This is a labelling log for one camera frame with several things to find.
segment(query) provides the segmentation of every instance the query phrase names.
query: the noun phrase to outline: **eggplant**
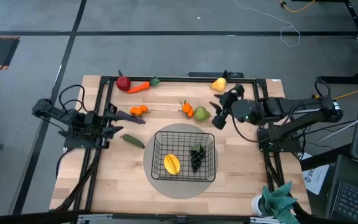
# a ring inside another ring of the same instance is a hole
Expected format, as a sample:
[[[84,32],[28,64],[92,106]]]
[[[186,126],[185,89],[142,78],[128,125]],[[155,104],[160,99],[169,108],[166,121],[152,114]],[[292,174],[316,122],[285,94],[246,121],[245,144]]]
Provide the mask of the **eggplant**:
[[[135,122],[135,123],[138,123],[138,124],[145,124],[146,123],[144,120],[139,119],[139,118],[135,118],[132,115],[127,114],[127,113],[125,113],[123,111],[117,111],[117,115],[122,116],[127,121],[132,121],[132,122]]]

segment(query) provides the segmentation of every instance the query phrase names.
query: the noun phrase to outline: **cucumber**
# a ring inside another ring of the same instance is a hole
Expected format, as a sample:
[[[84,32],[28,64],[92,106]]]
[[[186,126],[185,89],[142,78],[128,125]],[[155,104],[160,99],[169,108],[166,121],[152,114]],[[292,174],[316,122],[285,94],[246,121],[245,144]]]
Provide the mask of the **cucumber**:
[[[137,138],[130,136],[129,134],[124,134],[120,136],[120,138],[122,138],[126,142],[129,142],[137,147],[141,147],[142,149],[144,149],[143,143]]]

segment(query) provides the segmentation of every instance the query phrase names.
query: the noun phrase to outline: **wire basket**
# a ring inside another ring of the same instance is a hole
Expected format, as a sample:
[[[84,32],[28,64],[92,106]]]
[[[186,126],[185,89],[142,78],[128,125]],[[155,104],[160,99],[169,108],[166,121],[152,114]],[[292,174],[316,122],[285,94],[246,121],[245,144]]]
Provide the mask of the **wire basket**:
[[[195,144],[205,149],[205,158],[197,172],[191,168],[190,150]],[[180,171],[171,175],[164,167],[168,154],[175,155],[180,162]],[[159,131],[154,136],[152,177],[155,180],[180,180],[194,182],[212,182],[215,180],[215,137],[208,133],[185,133]]]

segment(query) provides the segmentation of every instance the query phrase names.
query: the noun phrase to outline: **floor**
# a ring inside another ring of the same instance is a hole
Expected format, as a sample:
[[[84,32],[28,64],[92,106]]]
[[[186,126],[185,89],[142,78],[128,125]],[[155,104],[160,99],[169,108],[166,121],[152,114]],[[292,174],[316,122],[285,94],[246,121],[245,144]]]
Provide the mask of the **floor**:
[[[291,22],[299,31],[357,30],[343,2],[317,2],[292,14],[278,1],[237,1]],[[358,15],[358,1],[351,3]],[[231,70],[243,72],[247,78],[282,79],[289,99],[315,93],[317,76],[351,76],[358,71],[358,45],[349,36],[302,37],[300,45],[287,47],[279,36],[93,35],[69,40],[69,35],[52,35],[55,31],[279,31],[286,26],[269,16],[241,9],[232,0],[94,0],[86,2],[82,20],[75,27],[80,4],[81,0],[0,0],[0,31],[25,34],[11,66],[0,72],[0,142],[5,145],[0,151],[0,215],[12,212],[40,128],[40,120],[30,114],[30,109],[39,98],[50,96],[62,60],[68,60],[67,67],[63,63],[64,73],[59,73],[62,83],[56,88],[81,83],[83,75],[117,75],[118,69],[128,76],[187,76],[188,72]],[[287,4],[297,9],[305,2]],[[298,40],[283,38],[289,44]],[[70,47],[69,51],[66,47],[72,43],[70,53]],[[332,95],[338,96],[357,90],[358,85],[331,85],[331,89]],[[78,90],[69,91],[65,98],[77,94]],[[358,95],[341,100],[340,105],[345,112],[343,121],[356,118]],[[63,146],[57,131],[53,126],[47,129],[23,213],[48,210],[56,161]],[[311,134],[307,141],[316,142],[325,135],[322,131]],[[348,130],[324,144],[336,147],[351,139],[352,131]],[[310,154],[328,149],[306,147]],[[321,214],[313,204],[312,210]]]

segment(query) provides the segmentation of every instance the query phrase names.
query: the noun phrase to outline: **teal cloth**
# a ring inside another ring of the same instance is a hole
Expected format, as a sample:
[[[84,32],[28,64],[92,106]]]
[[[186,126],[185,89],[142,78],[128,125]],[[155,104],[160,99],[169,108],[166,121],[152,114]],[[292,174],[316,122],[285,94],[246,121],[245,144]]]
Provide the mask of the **teal cloth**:
[[[292,188],[292,182],[288,182],[273,193],[264,186],[262,190],[262,204],[259,206],[263,216],[274,216],[285,224],[300,224],[291,214],[292,204],[298,199],[288,197]]]

